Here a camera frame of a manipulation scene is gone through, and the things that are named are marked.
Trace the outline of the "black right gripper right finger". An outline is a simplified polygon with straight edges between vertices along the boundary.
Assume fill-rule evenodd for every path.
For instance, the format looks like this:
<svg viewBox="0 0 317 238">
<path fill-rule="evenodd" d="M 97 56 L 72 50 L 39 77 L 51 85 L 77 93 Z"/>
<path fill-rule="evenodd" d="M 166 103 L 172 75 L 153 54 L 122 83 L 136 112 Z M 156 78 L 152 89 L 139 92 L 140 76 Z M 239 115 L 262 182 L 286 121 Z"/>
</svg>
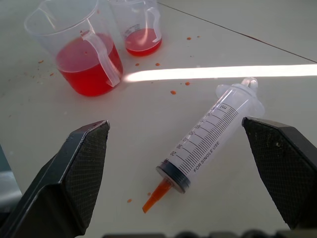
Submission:
<svg viewBox="0 0 317 238">
<path fill-rule="evenodd" d="M 317 229 L 317 147 L 290 125 L 242 120 L 262 182 L 291 229 Z"/>
</svg>

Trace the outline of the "large beaker with red liquid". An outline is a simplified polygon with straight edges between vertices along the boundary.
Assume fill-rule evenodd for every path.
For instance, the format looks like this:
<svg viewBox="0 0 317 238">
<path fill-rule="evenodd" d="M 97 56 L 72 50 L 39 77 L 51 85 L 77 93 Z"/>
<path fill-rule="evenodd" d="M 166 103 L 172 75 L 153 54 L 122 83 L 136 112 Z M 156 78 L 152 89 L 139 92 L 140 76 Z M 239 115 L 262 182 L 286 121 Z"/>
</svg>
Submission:
<svg viewBox="0 0 317 238">
<path fill-rule="evenodd" d="M 77 93 L 98 96 L 121 82 L 123 65 L 100 0 L 44 0 L 24 27 Z"/>
</svg>

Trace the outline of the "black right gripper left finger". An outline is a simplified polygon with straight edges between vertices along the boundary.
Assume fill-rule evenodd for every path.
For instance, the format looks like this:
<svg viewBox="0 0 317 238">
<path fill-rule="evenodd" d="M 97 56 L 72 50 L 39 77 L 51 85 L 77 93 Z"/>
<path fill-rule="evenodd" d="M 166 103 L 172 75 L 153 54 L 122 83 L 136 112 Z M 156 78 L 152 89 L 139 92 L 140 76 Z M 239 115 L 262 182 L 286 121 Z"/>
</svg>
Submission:
<svg viewBox="0 0 317 238">
<path fill-rule="evenodd" d="M 67 137 L 0 225 L 0 238 L 76 238 L 86 233 L 101 187 L 107 120 Z"/>
</svg>

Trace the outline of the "small beaker with red liquid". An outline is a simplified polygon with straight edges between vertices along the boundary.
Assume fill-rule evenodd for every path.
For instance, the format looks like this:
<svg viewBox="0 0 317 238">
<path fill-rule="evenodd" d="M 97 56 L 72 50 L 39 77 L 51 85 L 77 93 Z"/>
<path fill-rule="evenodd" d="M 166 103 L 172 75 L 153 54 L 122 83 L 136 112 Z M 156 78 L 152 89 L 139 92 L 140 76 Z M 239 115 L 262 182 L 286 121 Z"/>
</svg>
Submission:
<svg viewBox="0 0 317 238">
<path fill-rule="evenodd" d="M 136 57 L 156 52 L 162 44 L 157 0 L 107 0 L 127 52 Z"/>
</svg>

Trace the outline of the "clear plastic syringe orange tip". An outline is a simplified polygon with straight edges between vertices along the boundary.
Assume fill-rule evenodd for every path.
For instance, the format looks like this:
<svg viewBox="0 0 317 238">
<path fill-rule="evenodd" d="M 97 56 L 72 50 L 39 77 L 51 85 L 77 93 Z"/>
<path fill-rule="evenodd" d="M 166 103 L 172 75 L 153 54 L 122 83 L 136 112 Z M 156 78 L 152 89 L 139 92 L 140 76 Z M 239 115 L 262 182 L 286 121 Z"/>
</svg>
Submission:
<svg viewBox="0 0 317 238">
<path fill-rule="evenodd" d="M 260 118 L 264 115 L 257 91 L 258 81 L 253 77 L 244 78 L 241 83 L 217 86 L 218 101 L 157 166 L 162 182 L 142 207 L 144 213 L 171 188 L 184 194 L 193 179 L 241 127 L 243 118 Z"/>
</svg>

